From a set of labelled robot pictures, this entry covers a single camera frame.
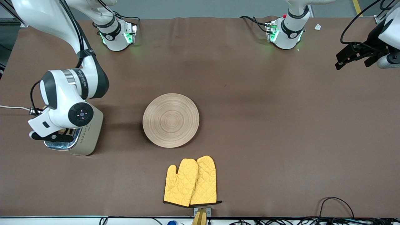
yellow floor line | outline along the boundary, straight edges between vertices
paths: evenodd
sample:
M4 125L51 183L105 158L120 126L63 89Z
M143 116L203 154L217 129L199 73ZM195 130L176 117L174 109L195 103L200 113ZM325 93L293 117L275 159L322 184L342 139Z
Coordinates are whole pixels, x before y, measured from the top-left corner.
M360 4L358 3L358 0L353 0L354 8L356 9L356 13L359 14L361 12Z

blue object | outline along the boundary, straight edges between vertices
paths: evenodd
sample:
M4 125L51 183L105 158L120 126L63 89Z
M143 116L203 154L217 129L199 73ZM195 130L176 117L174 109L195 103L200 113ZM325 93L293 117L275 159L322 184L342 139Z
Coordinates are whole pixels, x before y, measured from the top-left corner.
M178 225L178 222L176 222L176 221L169 221L168 223L167 223L167 225Z

green led light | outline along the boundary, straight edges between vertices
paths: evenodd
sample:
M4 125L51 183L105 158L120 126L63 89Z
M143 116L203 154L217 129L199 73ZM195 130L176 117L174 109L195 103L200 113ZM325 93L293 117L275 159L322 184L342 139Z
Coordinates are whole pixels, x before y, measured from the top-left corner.
M106 41L104 40L103 35L101 33L100 33L100 37L103 40L103 44L106 44Z
M278 36L279 31L278 29L275 30L275 32L273 34L271 34L271 41L275 42L276 41L276 37Z
M132 35L124 33L124 36L128 44L132 43Z
M297 42L300 41L301 35L303 34L303 31L299 34L299 39L297 39Z

gray floor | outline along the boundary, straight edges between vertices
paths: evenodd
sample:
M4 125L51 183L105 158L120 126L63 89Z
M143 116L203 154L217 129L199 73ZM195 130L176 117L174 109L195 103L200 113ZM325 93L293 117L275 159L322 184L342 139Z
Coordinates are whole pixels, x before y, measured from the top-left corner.
M365 8L373 0L359 0L361 8ZM265 17L281 16L288 11L284 0L119 0L112 10L124 16L138 16L141 19L168 19L175 17L240 17L243 15ZM354 17L356 11L352 0L336 0L328 5L312 7L315 17ZM72 10L76 19L87 20L83 13ZM378 4L364 16L379 13ZM0 7L0 18L12 18ZM19 27L0 26L0 44L12 49ZM0 46L0 63L6 64L10 51Z

black cable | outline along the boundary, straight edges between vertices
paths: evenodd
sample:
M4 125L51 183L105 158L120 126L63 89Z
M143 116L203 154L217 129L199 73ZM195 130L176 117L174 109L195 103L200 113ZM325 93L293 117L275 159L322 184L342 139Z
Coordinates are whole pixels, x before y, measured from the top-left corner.
M362 43L362 42L358 42L358 41L354 41L354 42L345 42L345 41L343 41L344 34L345 34L346 31L350 28L350 26L354 23L354 21L355 21L358 17L360 17L361 14L363 14L365 11L367 11L369 8L371 8L372 6L374 6L375 4L377 4L377 3L380 2L380 1L382 1L382 0L376 0L375 2L373 2L372 4L370 4L369 6L367 6L365 9L363 9L359 14L357 14L356 17L354 17L354 18L352 19L352 21L347 25L347 27L343 30L342 35L340 36L340 43L342 43L342 44L352 44L352 45L354 45L354 44L359 44L359 45L363 45L363 46L365 46L365 47L367 47L367 48L369 48L369 49L371 49L371 50L380 52L379 49L376 49L376 48L374 48L374 47L371 47L371 46L369 46L369 45L367 45L367 44L365 44L365 43Z
M35 108L35 103L33 102L33 90L35 89L35 86L40 83L42 80L37 81L36 83L33 84L32 88L30 89L30 103L32 103L33 111L35 112L35 115L39 115L39 112Z
M152 218L152 219L157 221L157 223L159 223L160 225L162 225L162 223L158 219L156 219L156 218Z
M100 3L100 5L102 5L106 10L108 10L109 12L111 12L112 14L114 14L112 12L112 10L110 10L107 5L102 1L102 0L97 0L98 3Z
M108 217L106 217L105 220L104 220L104 222L101 223L101 221L102 221L103 219L104 219L104 218L100 218L99 225L105 225L106 222L107 222L107 220L108 220Z
M286 223L283 221L282 218L268 218L268 220L271 222L270 224L272 224L273 222L279 224L279 225L286 225Z
M97 0L97 2L100 3L100 5L102 5L106 10L108 10L109 12L111 12L112 14L114 14L114 15L115 15L116 17L118 17L119 19L127 18L127 19L137 19L137 20L140 21L140 18L139 18L139 17L136 17L136 16L134 16L134 17L123 16L123 15L119 14L119 13L116 12L116 11L110 10L110 9L108 8L108 6L107 6L102 0Z
M386 1L386 0L382 0L382 1L380 2L379 8L380 8L381 10L383 10L383 11L391 10L391 9L393 8L393 6L391 6L391 7L383 7L383 3L384 3L385 1Z
M265 29L263 29L263 28L261 27L261 25L265 26L265 23L260 23L260 22L258 22L255 16L253 16L253 18L250 18L250 17L248 17L248 16L241 16L240 18L249 19L249 20L251 20L253 23L256 23L256 24L258 25L258 27L259 27L262 31L264 31L265 33L272 34L271 31L266 31Z
M385 11L384 10L382 10L376 17L379 17L382 13L384 13Z
M242 220L240 220L240 221L238 221L238 222L231 223L231 224L229 224L229 225L238 225L238 223L239 223L240 225L242 225L242 224L244 224L244 225L251 225L250 223L248 223L248 222L246 222L246 221L242 221Z
M265 224L267 225L271 225L271 224L273 224L274 223L274 221L273 220L269 220L268 222L266 222Z
M65 128L65 131L62 133L62 135L66 135L68 133L69 129Z
M354 218L353 210L352 210L352 208L349 206L349 204L347 204L347 202L345 202L344 200L342 200L342 199L340 199L340 198L337 198L337 197L328 197L328 198L326 198L326 199L322 202L322 204L321 204L321 209L320 209L320 215L319 215L318 217L321 217L321 215L322 215L322 209L323 209L323 207L324 207L324 203L325 203L327 200L329 200L329 199L337 199L337 200L342 201L344 204L346 204L347 207L348 207L348 208L350 209L350 211L351 211L352 218Z
M378 225L386 225L385 221L381 218L372 218L371 220L373 220Z
M246 19L249 19L249 20L251 20L253 23L259 23L259 22L256 22L253 18L254 18L254 16L253 16L253 18L250 18L249 16L241 16L241 17L239 17L239 18L246 18Z
M4 45L2 45L2 44L0 44L0 46L1 46L1 47L3 47L3 48L5 48L5 49L7 49L7 50L8 50L8 51L10 51L10 52L12 51L11 49L9 49L9 48L5 47L5 46L4 46Z
M10 4L8 1L5 1L5 2L15 11L15 8L12 4Z
M314 218L314 217L305 217L305 218L303 218L303 219L301 219L298 223L297 223L297 225L303 225L303 221L310 221L310 219L312 219L312 218Z
M288 222L290 225L294 225L292 222L288 221L288 220L285 219L285 218L281 218L281 220Z
M123 15L119 14L119 13L116 12L116 11L113 11L113 12L114 12L115 15L116 15L117 17L119 17L120 19L122 19L122 18L127 18L127 19L137 19L137 20L140 21L140 18L137 17L137 16L129 17L129 16L123 16Z
M330 223L331 223L331 225L334 225L334 223L335 223L335 218L334 217L332 218L332 221Z
M315 220L313 220L310 224L308 225L313 225L313 224L319 225L319 218L317 217Z
M265 225L266 223L263 224L261 220L253 220L256 224L255 225Z
M71 9L69 8L67 2L65 0L58 0L61 4L61 6L63 7L63 9L65 10L65 12L67 13L68 17L70 18L72 25L74 26L74 29L76 31L76 35L78 36L78 40L79 40L79 47L80 50L83 51L84 50L84 44L83 44L83 36L81 35L78 26L77 26L77 21L74 17L74 15L71 12ZM80 58L78 59L78 63L76 64L75 68L79 68L82 65L83 59Z
M362 222L359 222L359 221L357 221L357 220L355 220L355 219L349 219L349 220L347 220L346 218L343 218L343 220L348 221L348 222L351 222L351 223L362 224L362 225L371 225L371 224L369 224L369 223L362 223Z

